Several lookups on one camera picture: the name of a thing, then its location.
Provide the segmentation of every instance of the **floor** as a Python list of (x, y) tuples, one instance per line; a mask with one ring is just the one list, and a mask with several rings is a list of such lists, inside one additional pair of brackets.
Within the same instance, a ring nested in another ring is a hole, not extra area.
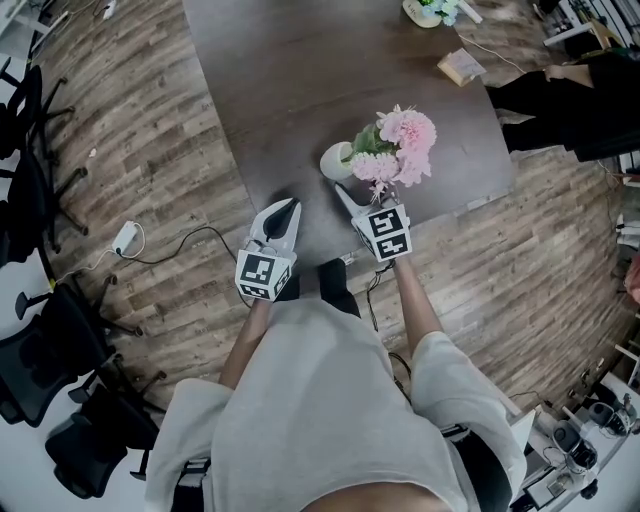
[[(551, 62), (524, 0), (475, 5), (485, 22), (461, 21), (461, 35), (525, 70)], [(80, 6), (72, 0), (68, 8)], [(486, 84), (518, 76), (498, 57), (468, 47), (488, 70)], [(108, 21), (85, 9), (35, 62), (46, 84), (69, 78), (54, 106), (76, 107), (49, 128), (61, 160), (57, 179), (78, 166), (90, 173), (65, 197), (90, 235), (61, 232), (62, 252), (51, 254), (58, 275), (93, 265), (130, 219), (145, 228), (147, 259), (170, 254), (206, 223), (238, 249), (254, 212), (180, 0), (124, 0)], [(516, 153), (513, 165), (515, 186), (504, 197), (413, 228), (413, 257), (446, 331), (479, 368), (508, 395), (535, 390), (560, 405), (586, 366), (615, 357), (613, 345), (633, 319), (610, 277), (616, 245), (609, 215), (620, 194), (597, 163), (578, 163), (559, 148)], [(365, 321), (375, 268), (365, 250), (349, 267)], [(183, 378), (215, 378), (247, 315), (220, 241), (198, 234), (158, 266), (107, 254), (81, 283), (93, 294), (111, 272), (120, 284), (107, 297), (106, 316), (140, 324), (146, 333), (115, 340), (131, 375), (143, 380), (164, 370), (168, 378), (154, 389), (162, 403)], [(373, 292), (374, 309), (385, 344), (402, 353), (404, 328), (390, 278)], [(515, 401), (527, 408), (539, 400), (530, 392)]]

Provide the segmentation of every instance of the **flower bouquet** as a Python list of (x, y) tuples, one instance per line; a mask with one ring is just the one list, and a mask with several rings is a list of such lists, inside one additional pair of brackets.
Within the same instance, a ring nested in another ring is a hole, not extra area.
[(342, 160), (356, 178), (372, 182), (374, 200), (396, 182), (409, 187), (423, 175), (431, 176), (429, 150), (436, 142), (435, 125), (420, 112), (396, 105), (378, 116), (356, 136), (353, 152)]
[(418, 0), (424, 16), (439, 16), (448, 27), (453, 26), (458, 17), (460, 0)]

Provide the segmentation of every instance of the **white vase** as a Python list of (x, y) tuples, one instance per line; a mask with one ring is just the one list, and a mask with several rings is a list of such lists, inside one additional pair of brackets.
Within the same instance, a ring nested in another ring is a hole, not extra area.
[(422, 14), (422, 4), (418, 0), (404, 0), (402, 7), (413, 22), (422, 28), (433, 28), (440, 25), (442, 18), (437, 14), (425, 16)]
[(320, 159), (320, 170), (330, 180), (344, 180), (351, 176), (351, 167), (342, 160), (353, 152), (351, 142), (338, 142), (324, 152)]

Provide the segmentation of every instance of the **strap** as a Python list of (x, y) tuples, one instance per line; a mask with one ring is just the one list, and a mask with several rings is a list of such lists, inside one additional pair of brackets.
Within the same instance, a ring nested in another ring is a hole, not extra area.
[(171, 512), (204, 512), (202, 480), (210, 466), (211, 459), (194, 459), (184, 465), (173, 493)]
[(509, 478), (491, 448), (474, 432), (455, 425), (442, 432), (460, 454), (481, 512), (505, 512), (511, 502)]

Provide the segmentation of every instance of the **office chair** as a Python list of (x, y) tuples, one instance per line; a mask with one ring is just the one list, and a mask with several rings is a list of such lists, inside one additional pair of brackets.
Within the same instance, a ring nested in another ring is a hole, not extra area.
[(0, 414), (7, 423), (37, 427), (53, 397), (77, 378), (47, 339), (40, 316), (0, 341)]
[[(140, 471), (131, 472), (144, 480), (159, 429), (141, 404), (139, 393), (96, 386), (80, 412), (71, 416), (73, 425), (45, 444), (56, 463), (54, 474), (60, 483), (80, 498), (101, 497), (127, 448), (144, 450)], [(91, 443), (79, 450), (78, 437)]]
[(42, 72), (40, 66), (33, 66), (26, 72), (22, 82), (6, 72), (11, 59), (7, 59), (3, 65), (0, 79), (16, 90), (9, 99), (6, 109), (0, 113), (3, 129), (3, 138), (0, 140), (0, 159), (10, 157), (15, 150), (22, 151), (31, 148), (36, 135), (40, 137), (42, 157), (51, 164), (57, 165), (58, 160), (54, 153), (48, 149), (45, 137), (46, 122), (67, 113), (75, 112), (74, 107), (68, 107), (55, 112), (49, 112), (51, 102), (58, 92), (61, 84), (67, 83), (66, 78), (59, 79), (53, 90), (42, 104)]
[(140, 328), (127, 329), (100, 316), (107, 287), (114, 281), (105, 280), (93, 306), (79, 287), (76, 293), (66, 284), (35, 298), (18, 296), (20, 319), (29, 307), (47, 303), (27, 327), (0, 341), (0, 414), (8, 423), (37, 427), (60, 389), (101, 368), (114, 354), (106, 334), (117, 329), (142, 335)]
[(0, 263), (17, 261), (24, 263), (33, 250), (42, 243), (42, 233), (47, 231), (49, 242), (56, 253), (55, 221), (58, 215), (65, 217), (84, 236), (89, 230), (79, 224), (61, 206), (60, 199), (87, 169), (76, 169), (58, 189), (54, 189), (53, 172), (45, 179), (42, 168), (33, 152), (22, 152), (15, 172), (0, 170), (0, 178), (10, 178), (7, 201), (0, 202)]

